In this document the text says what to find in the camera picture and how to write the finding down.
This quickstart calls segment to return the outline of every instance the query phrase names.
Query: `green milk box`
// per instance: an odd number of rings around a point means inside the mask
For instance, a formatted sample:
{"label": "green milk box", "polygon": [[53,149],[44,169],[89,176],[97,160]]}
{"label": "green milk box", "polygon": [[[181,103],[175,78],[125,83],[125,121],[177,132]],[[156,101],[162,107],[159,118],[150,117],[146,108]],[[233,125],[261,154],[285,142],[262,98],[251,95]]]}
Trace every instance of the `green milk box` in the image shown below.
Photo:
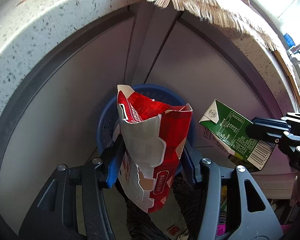
{"label": "green milk box", "polygon": [[213,101],[199,122],[211,132],[216,145],[229,153],[228,159],[249,172],[261,171],[274,150],[275,144],[249,138],[246,127],[252,122],[218,100]]}

